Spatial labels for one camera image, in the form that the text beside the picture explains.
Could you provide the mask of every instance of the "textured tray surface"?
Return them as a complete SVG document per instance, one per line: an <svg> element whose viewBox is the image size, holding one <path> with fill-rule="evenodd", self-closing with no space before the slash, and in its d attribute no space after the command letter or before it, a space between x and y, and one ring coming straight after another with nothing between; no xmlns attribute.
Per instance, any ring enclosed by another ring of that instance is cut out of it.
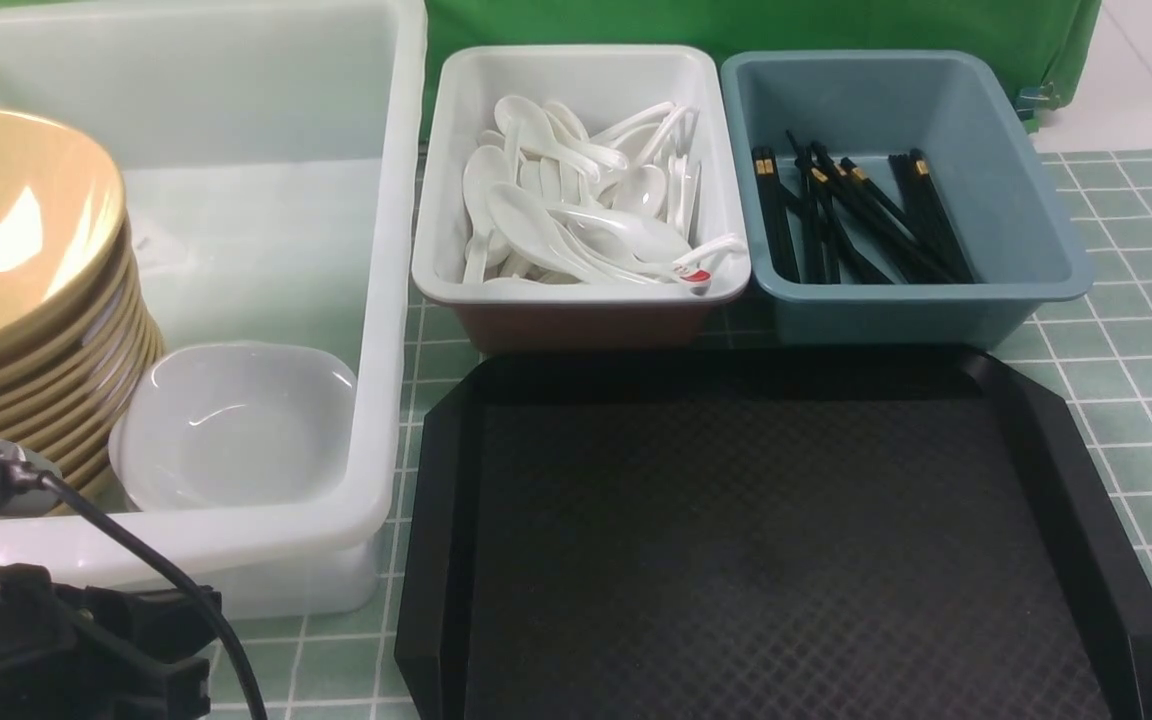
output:
<svg viewBox="0 0 1152 720"><path fill-rule="evenodd" d="M1108 717L984 401L490 407L484 438L467 717Z"/></svg>

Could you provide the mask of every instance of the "black plastic tray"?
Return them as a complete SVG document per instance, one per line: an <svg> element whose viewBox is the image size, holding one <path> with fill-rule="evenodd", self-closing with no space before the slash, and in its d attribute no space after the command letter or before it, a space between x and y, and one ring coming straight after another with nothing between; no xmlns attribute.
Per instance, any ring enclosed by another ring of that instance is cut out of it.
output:
<svg viewBox="0 0 1152 720"><path fill-rule="evenodd" d="M499 357L425 418L422 719L1152 719L1152 589L992 357Z"/></svg>

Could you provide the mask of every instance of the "white plastic bin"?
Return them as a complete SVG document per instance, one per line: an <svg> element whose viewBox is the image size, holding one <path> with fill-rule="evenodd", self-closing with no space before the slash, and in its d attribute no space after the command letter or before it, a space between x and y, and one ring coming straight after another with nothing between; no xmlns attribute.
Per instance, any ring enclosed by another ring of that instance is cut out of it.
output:
<svg viewBox="0 0 1152 720"><path fill-rule="evenodd" d="M334 493L118 516L220 589L230 616L348 611L374 591L372 537L397 454L424 63L420 0L0 10L0 106L90 132L122 165L147 306L169 346L296 343L357 369ZM78 518L0 520L9 562L79 585L161 584Z"/></svg>
<svg viewBox="0 0 1152 720"><path fill-rule="evenodd" d="M714 61L669 45L472 47L444 65L430 129L412 278L426 297L452 306L470 341L497 354L689 343L714 306L749 283L748 255L728 255L704 296L682 286L462 285L470 219L461 176L477 138L495 129L500 97L570 106L589 131L661 101L699 111L691 157L700 159L695 234L745 237L732 142Z"/></svg>

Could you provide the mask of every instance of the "green curtain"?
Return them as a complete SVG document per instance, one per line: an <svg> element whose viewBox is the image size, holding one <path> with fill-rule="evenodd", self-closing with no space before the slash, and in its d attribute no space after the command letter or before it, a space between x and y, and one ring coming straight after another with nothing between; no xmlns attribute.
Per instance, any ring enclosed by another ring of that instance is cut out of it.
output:
<svg viewBox="0 0 1152 720"><path fill-rule="evenodd" d="M63 0L0 0L0 6ZM1101 0L426 0L425 122L444 60L475 45L667 41L745 50L918 47L986 61L1009 97L1074 98Z"/></svg>

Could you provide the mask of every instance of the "white tray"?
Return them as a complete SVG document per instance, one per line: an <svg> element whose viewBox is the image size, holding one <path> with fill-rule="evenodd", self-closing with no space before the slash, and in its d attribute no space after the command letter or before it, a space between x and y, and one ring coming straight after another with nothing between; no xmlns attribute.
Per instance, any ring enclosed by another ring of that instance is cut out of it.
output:
<svg viewBox="0 0 1152 720"><path fill-rule="evenodd" d="M119 515L236 617L357 607L397 450L420 128L420 0L127 0L0 10L0 106L104 143L170 347L260 340L358 370L347 477L319 502ZM138 232L143 225L144 232ZM233 478L242 483L242 478ZM0 520L0 564L143 588L78 518Z"/></svg>

